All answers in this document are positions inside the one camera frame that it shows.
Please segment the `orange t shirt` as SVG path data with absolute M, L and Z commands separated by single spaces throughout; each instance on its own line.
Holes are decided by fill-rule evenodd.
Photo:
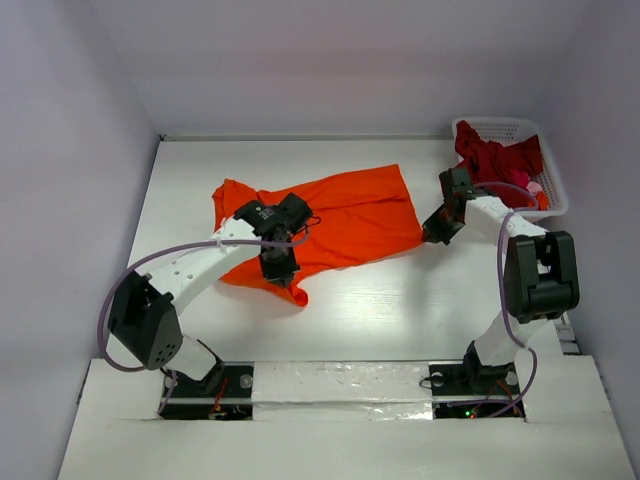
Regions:
M 340 173 L 283 190 L 255 190 L 226 179 L 214 191 L 215 226 L 251 200 L 275 205 L 294 193 L 311 208 L 320 222 L 310 237 L 295 248 L 300 271 L 286 288 L 263 279 L 254 258 L 226 274 L 222 281 L 268 291 L 299 307 L 309 302 L 299 283 L 326 270 L 378 261 L 413 249 L 422 243 L 422 229 L 396 164 Z

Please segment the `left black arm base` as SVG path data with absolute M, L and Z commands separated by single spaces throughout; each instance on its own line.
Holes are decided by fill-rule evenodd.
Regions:
M 159 416 L 165 420 L 251 420 L 254 366 L 252 362 L 227 364 L 220 385 L 212 393 L 204 393 L 187 380 L 168 373 L 159 401 Z

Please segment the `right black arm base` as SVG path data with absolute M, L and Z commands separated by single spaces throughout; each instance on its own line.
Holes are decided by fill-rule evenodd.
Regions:
M 433 416 L 438 420 L 525 417 L 522 400 L 507 409 L 520 395 L 513 364 L 499 377 L 472 382 L 461 362 L 432 363 L 419 385 L 430 392 Z

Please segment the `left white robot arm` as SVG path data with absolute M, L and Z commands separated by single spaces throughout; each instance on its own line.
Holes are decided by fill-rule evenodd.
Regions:
M 252 200 L 207 240 L 167 248 L 131 265 L 103 304 L 98 341 L 114 336 L 142 370 L 164 370 L 195 392 L 209 395 L 223 381 L 224 363 L 185 335 L 179 317 L 201 293 L 237 266 L 258 262 L 261 279 L 289 287 L 300 267 L 294 249 L 313 213 L 290 193 L 276 205 Z

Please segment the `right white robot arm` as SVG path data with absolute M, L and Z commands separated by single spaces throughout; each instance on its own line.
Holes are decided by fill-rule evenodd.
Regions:
M 442 172 L 439 182 L 443 203 L 422 224 L 423 240 L 448 245 L 467 227 L 496 245 L 500 311 L 469 345 L 460 368 L 462 384 L 482 392 L 545 322 L 579 303 L 574 239 L 530 222 L 499 196 L 474 186 L 464 168 Z

